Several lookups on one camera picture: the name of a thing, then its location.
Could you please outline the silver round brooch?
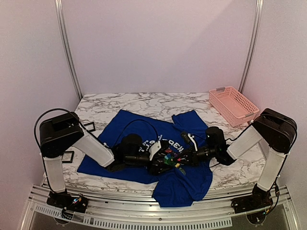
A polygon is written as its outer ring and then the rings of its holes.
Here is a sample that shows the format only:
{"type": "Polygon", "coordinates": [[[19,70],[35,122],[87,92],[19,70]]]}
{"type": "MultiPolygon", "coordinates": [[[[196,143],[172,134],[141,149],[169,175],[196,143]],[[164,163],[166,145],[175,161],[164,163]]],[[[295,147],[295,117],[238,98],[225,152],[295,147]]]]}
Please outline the silver round brooch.
{"type": "Polygon", "coordinates": [[[185,176],[186,175],[186,172],[183,168],[178,168],[178,170],[185,176]]]}

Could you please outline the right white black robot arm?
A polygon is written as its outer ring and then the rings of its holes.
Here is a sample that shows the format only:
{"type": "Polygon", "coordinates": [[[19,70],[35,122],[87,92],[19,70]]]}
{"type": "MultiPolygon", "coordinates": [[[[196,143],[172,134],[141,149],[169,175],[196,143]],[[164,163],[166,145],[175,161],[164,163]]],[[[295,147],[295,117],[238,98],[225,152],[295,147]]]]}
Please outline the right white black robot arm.
{"type": "Polygon", "coordinates": [[[205,146],[195,145],[180,154],[181,164],[197,166],[201,161],[215,158],[220,164],[229,166],[260,142],[268,145],[266,163],[256,183],[258,191],[248,199],[248,205],[258,209],[266,202],[264,192],[272,188],[296,141],[297,124],[293,119],[266,108],[231,144],[227,144],[223,131],[216,126],[207,128],[205,135],[205,146]]]}

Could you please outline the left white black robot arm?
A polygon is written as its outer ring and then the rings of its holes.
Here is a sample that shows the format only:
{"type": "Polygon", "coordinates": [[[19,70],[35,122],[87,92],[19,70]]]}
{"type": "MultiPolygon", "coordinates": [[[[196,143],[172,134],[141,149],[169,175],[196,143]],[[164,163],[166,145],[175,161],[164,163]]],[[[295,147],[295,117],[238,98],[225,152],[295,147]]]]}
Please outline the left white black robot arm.
{"type": "Polygon", "coordinates": [[[168,141],[157,138],[141,152],[141,137],[128,134],[109,147],[92,134],[74,112],[64,109],[61,112],[61,115],[44,121],[38,118],[34,127],[47,183],[53,193],[52,199],[61,208],[71,204],[71,197],[66,194],[63,158],[67,153],[73,154],[74,150],[82,152],[109,172],[128,167],[146,167],[152,174],[159,174],[163,170],[159,155],[169,147],[168,141]]]}

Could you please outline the blue printed t-shirt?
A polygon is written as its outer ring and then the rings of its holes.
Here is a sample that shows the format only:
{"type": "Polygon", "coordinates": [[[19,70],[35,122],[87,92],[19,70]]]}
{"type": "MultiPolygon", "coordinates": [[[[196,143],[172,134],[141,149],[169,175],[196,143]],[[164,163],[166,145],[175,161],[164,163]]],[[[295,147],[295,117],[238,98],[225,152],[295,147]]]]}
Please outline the blue printed t-shirt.
{"type": "Polygon", "coordinates": [[[156,183],[152,197],[160,207],[188,207],[194,201],[202,200],[213,181],[213,173],[209,161],[200,162],[198,166],[176,167],[171,157],[187,150],[188,144],[181,137],[183,131],[196,136],[200,147],[206,144],[205,131],[207,125],[196,111],[172,116],[172,122],[162,121],[120,110],[98,136],[99,141],[110,147],[119,144],[129,134],[137,134],[142,138],[140,154],[156,141],[168,141],[172,153],[162,157],[166,163],[166,172],[150,172],[150,167],[126,167],[117,172],[110,172],[88,156],[84,156],[77,171],[79,173],[138,182],[141,184],[156,183]]]}

